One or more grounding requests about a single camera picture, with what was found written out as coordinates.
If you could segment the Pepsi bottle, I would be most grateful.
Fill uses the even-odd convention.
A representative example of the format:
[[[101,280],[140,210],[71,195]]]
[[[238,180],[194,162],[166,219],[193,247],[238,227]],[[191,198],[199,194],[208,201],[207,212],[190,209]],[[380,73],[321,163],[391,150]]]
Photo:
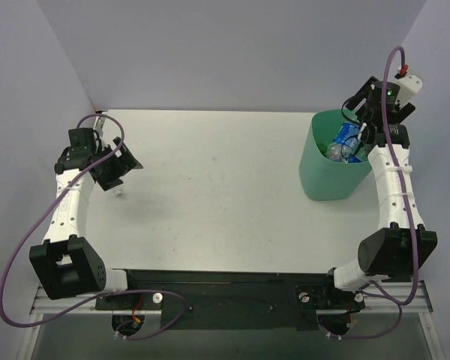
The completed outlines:
[[[347,154],[344,159],[348,164],[360,164],[363,162],[360,151]]]
[[[346,158],[341,153],[342,145],[337,143],[330,143],[327,146],[325,156],[328,160],[337,162],[337,163],[346,163]]]
[[[354,153],[358,147],[359,126],[349,122],[344,122],[331,143],[342,145],[341,153],[345,157],[350,153]]]

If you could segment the green plastic bottle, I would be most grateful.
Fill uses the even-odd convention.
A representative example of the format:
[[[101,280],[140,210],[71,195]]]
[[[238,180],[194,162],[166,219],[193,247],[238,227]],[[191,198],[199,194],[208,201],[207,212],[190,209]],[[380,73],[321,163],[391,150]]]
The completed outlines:
[[[326,156],[326,155],[327,155],[328,147],[327,147],[326,145],[318,144],[317,147],[318,147],[320,153],[321,153],[323,156]]]

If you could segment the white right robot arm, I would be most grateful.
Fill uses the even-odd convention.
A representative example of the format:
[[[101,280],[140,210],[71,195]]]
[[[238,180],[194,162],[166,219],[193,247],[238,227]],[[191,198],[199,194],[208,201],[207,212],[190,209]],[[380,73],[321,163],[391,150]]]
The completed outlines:
[[[382,83],[371,77],[347,105],[361,125],[359,139],[376,182],[379,223],[361,241],[356,259],[334,269],[334,280],[320,287],[320,298],[329,307],[372,281],[410,279],[437,246],[437,234],[425,228],[416,206],[410,139],[402,123],[414,111],[411,100],[422,86],[414,73],[397,75],[382,102]]]

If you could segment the clear unlabelled bottle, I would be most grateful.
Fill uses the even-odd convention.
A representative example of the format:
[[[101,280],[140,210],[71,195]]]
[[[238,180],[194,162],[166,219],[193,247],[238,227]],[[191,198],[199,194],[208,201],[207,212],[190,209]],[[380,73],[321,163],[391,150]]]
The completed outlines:
[[[113,187],[109,192],[119,200],[123,200],[126,197],[125,186],[123,184]]]

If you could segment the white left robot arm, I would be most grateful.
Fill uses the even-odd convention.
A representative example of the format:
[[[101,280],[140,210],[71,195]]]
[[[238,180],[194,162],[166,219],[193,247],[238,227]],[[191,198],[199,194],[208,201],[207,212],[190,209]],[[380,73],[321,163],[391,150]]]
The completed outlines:
[[[86,219],[94,186],[103,191],[117,188],[123,176],[142,164],[120,136],[112,145],[90,127],[71,129],[68,136],[70,145],[54,166],[58,205],[42,243],[30,248],[29,259],[52,300],[112,293],[121,308],[132,308],[140,291],[128,283],[126,271],[106,267],[86,238]]]

